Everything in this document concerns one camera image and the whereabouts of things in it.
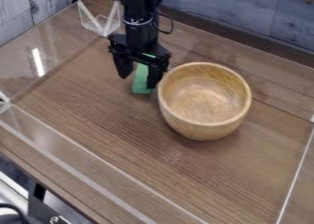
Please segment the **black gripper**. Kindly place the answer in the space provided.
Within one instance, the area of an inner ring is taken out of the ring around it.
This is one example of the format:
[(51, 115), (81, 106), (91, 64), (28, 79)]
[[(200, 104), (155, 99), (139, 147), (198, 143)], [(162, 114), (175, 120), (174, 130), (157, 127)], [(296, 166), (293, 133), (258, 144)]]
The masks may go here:
[(109, 52), (119, 76), (126, 79), (134, 71), (134, 62), (139, 62), (149, 66), (147, 88), (154, 89), (169, 68), (171, 58), (170, 51), (158, 42), (158, 34), (111, 34), (109, 40)]

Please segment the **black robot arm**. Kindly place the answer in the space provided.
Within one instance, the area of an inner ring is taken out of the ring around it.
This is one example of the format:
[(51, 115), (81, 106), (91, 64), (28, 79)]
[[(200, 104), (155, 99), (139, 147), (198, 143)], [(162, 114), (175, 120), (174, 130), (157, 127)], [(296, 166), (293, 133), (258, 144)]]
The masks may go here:
[(119, 76), (126, 79), (134, 71), (134, 62), (149, 67), (146, 87), (157, 87), (170, 66), (171, 52), (159, 44), (158, 34), (171, 34), (159, 28), (158, 6), (162, 0), (121, 0), (126, 34), (111, 34), (109, 51)]

